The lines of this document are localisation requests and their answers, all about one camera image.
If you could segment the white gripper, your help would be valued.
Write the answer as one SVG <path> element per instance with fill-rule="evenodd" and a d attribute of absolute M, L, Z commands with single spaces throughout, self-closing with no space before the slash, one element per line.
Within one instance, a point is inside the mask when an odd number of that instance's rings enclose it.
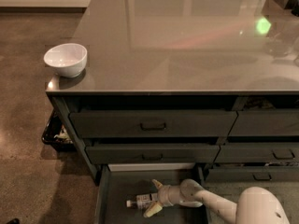
<path fill-rule="evenodd" d="M 158 201 L 153 202 L 149 205 L 148 209 L 144 212 L 143 217 L 152 217 L 159 213 L 163 207 L 174 206 L 180 203 L 180 187 L 165 185 L 156 180 L 152 179 L 152 183 L 158 190 Z"/>

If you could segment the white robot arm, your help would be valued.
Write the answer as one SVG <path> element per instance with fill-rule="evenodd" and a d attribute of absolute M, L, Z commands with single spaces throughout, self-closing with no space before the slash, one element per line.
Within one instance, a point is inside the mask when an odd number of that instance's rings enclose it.
<path fill-rule="evenodd" d="M 204 189 L 193 179 L 185 179 L 179 186 L 163 185 L 156 179 L 152 182 L 158 190 L 157 200 L 150 204 L 144 217 L 152 217 L 164 207 L 176 204 L 204 205 L 227 224 L 290 224 L 278 198 L 264 188 L 247 188 L 237 203 L 233 203 Z"/>

